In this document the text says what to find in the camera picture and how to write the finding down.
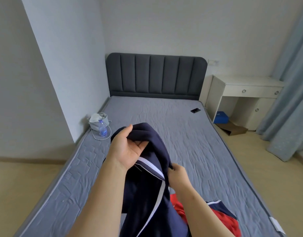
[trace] navy blue jacket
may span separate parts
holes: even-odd
[[[118,129],[111,141],[124,128]],[[120,236],[190,236],[170,203],[168,167],[172,165],[162,139],[148,123],[134,125],[127,138],[149,144],[126,174],[122,213],[127,215]]]

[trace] plastic water bottle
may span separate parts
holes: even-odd
[[[106,124],[102,120],[99,120],[99,135],[105,137],[107,134],[108,130]]]

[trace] gray upholstered headboard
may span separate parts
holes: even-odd
[[[111,96],[198,100],[206,73],[202,57],[111,53]]]

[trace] smartphone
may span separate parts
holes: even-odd
[[[191,112],[192,113],[196,113],[196,112],[199,112],[201,109],[199,109],[199,108],[195,108],[195,109],[193,109]]]

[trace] forearm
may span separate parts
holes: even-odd
[[[107,158],[68,237],[118,236],[126,169]]]
[[[193,237],[234,237],[190,185],[179,194]]]

